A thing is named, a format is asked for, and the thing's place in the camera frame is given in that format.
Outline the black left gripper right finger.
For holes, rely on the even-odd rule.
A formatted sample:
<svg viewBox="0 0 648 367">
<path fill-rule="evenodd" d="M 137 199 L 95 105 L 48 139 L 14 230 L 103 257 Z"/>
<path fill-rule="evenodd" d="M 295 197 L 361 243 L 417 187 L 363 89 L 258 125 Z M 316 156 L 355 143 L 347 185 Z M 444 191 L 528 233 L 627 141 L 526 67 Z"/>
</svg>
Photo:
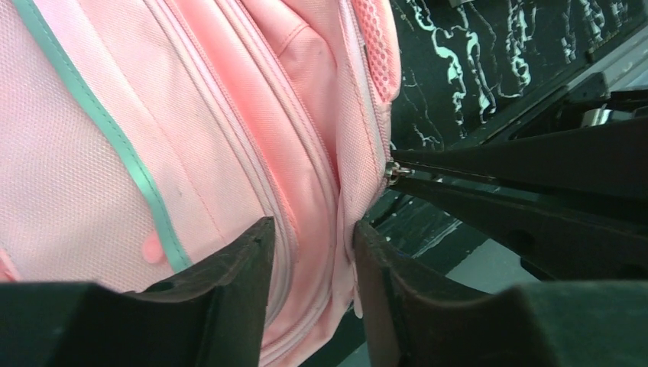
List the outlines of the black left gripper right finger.
<svg viewBox="0 0 648 367">
<path fill-rule="evenodd" d="M 645 366 L 644 281 L 553 281 L 486 294 L 353 234 L 373 366 Z"/>
</svg>

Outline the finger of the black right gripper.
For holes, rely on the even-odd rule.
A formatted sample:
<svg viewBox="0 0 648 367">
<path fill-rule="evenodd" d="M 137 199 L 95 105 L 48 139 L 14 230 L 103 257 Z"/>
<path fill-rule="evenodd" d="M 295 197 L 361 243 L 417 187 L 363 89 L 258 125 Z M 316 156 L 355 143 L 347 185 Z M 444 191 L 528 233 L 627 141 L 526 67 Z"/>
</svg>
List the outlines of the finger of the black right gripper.
<svg viewBox="0 0 648 367">
<path fill-rule="evenodd" d="M 412 178 L 394 188 L 483 232 L 547 278 L 647 279 L 646 203 L 581 195 L 529 200 Z"/>
<path fill-rule="evenodd" d="M 634 119 L 451 151 L 392 153 L 404 167 L 624 199 L 647 197 L 647 120 Z"/>
</svg>

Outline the pink student backpack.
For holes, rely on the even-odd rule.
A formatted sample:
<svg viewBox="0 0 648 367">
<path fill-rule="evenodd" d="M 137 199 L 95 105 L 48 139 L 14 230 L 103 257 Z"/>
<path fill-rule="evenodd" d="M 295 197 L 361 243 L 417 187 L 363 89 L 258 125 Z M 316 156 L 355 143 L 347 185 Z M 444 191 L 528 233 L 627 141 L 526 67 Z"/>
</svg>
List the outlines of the pink student backpack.
<svg viewBox="0 0 648 367">
<path fill-rule="evenodd" d="M 359 302 L 400 73 L 387 1 L 3 1 L 2 283 L 141 291 L 273 216 L 259 365 L 300 365 Z"/>
</svg>

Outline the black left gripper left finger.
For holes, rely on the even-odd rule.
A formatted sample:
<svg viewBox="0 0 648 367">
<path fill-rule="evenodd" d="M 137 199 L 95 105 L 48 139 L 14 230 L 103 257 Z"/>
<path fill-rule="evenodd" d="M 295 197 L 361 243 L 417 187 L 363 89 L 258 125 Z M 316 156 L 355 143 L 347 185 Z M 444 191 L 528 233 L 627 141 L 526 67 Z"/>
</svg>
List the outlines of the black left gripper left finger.
<svg viewBox="0 0 648 367">
<path fill-rule="evenodd" d="M 3 366 L 256 366 L 275 224 L 141 293 L 79 282 L 1 286 Z"/>
</svg>

